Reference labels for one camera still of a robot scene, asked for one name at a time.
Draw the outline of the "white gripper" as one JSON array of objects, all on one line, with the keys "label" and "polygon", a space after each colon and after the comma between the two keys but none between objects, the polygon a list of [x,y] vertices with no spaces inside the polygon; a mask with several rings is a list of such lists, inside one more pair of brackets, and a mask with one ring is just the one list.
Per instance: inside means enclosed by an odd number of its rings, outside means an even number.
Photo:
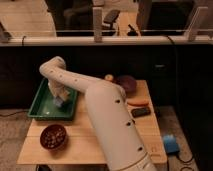
[{"label": "white gripper", "polygon": [[55,81],[49,80],[48,87],[54,97],[56,97],[57,95],[59,95],[60,97],[64,96],[65,94],[69,95],[69,91],[66,89],[66,87]]}]

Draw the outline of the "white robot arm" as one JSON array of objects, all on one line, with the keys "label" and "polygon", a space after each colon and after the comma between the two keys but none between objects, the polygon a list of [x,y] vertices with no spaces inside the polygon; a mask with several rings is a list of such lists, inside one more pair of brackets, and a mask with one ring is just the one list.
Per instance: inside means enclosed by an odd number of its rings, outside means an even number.
[{"label": "white robot arm", "polygon": [[66,86],[85,95],[88,116],[110,171],[157,171],[127,110],[121,86],[67,71],[59,56],[43,63],[39,71],[56,93]]}]

